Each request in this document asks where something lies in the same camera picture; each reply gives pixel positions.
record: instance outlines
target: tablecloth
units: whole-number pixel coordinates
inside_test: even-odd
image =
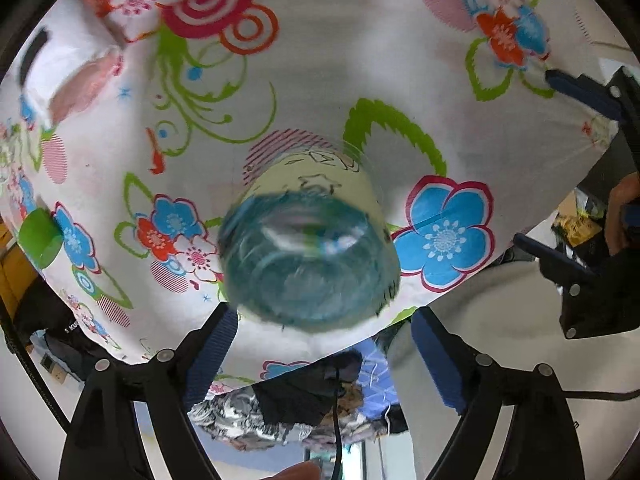
[[[544,82],[545,68],[601,77],[569,0],[91,1],[123,63],[53,130],[4,79],[15,156],[0,212],[17,233],[51,211],[65,240],[41,272],[115,358],[175,348],[224,299],[221,218],[278,153],[347,145],[380,192],[402,267],[389,306],[314,335],[240,306],[220,391],[349,347],[468,279],[609,142],[606,120]]]

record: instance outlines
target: white flower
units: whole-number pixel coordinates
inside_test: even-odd
[[[179,251],[175,258],[185,272],[191,272],[201,282],[216,282],[216,273],[221,273],[218,250],[200,236],[193,237],[190,242],[184,235],[180,235],[174,242]]]

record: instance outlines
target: silver rivet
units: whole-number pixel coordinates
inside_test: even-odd
[[[551,377],[554,373],[553,368],[545,363],[538,366],[538,371],[540,372],[540,375],[544,375],[545,377]]]
[[[491,359],[491,356],[488,356],[487,354],[478,354],[476,356],[476,363],[478,363],[480,366],[491,366],[492,364],[494,364],[494,360]]]
[[[108,359],[100,359],[96,364],[95,364],[95,369],[98,370],[99,372],[103,372],[105,371],[107,368],[109,368],[109,360]]]
[[[158,359],[158,361],[160,361],[161,363],[169,362],[173,358],[174,351],[170,348],[165,348],[164,350],[161,350],[158,352],[158,354],[156,354],[156,359]]]

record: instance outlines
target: white tablecloth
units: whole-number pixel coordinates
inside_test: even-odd
[[[382,197],[403,276],[391,305],[314,335],[240,308],[216,391],[433,301],[545,218],[609,141],[543,79],[600,77],[568,0],[93,1],[129,42],[123,66],[52,131],[5,78],[0,120],[19,134],[0,211],[14,231],[52,212],[65,243],[44,277],[114,357],[144,362],[207,319],[220,219],[281,150],[346,142]]]

